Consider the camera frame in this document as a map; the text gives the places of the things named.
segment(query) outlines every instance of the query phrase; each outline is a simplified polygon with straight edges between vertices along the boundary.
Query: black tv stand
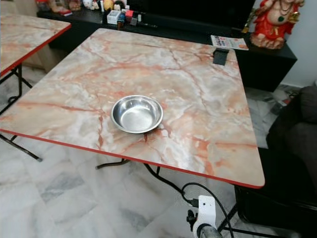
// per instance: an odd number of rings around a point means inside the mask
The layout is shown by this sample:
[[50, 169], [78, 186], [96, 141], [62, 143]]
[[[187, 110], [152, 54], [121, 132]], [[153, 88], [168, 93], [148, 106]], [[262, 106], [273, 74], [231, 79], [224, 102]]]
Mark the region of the black tv stand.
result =
[[[103, 14], [100, 11], [91, 11], [85, 8], [74, 11], [71, 16], [67, 17], [53, 12], [38, 12], [37, 16], [72, 23], [70, 30], [50, 43], [50, 47], [67, 52], [74, 50], [98, 28], [117, 30], [116, 25], [102, 24]], [[169, 23], [168, 18], [164, 18], [164, 20], [166, 24]], [[222, 36], [232, 36], [233, 34], [231, 29], [219, 26], [207, 32], [199, 32], [198, 29], [195, 29], [196, 31], [185, 30], [186, 26], [190, 28], [191, 25], [184, 21], [182, 29], [175, 29], [164, 26], [151, 28], [126, 24], [122, 30], [208, 45], [211, 45], [210, 34]], [[297, 58], [287, 44], [281, 50], [267, 50], [253, 46], [249, 40], [250, 34], [245, 34], [244, 38], [250, 50], [236, 50], [244, 86], [274, 91], [297, 61]]]

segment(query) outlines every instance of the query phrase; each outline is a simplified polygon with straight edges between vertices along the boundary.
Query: book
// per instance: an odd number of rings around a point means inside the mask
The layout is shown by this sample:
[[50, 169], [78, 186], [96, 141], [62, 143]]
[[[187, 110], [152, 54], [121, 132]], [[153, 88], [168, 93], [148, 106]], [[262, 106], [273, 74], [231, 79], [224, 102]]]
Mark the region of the book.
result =
[[248, 51], [249, 48], [243, 38], [230, 38], [211, 35], [212, 45], [218, 48]]

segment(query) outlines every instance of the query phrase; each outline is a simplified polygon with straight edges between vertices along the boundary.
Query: metal bowl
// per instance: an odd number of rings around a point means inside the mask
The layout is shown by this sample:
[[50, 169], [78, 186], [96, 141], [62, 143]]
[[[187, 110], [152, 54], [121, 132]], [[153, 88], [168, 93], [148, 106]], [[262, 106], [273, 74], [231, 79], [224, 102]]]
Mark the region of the metal bowl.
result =
[[127, 96], [116, 102], [111, 119], [128, 133], [145, 133], [156, 128], [163, 120], [163, 108], [158, 101], [145, 96]]

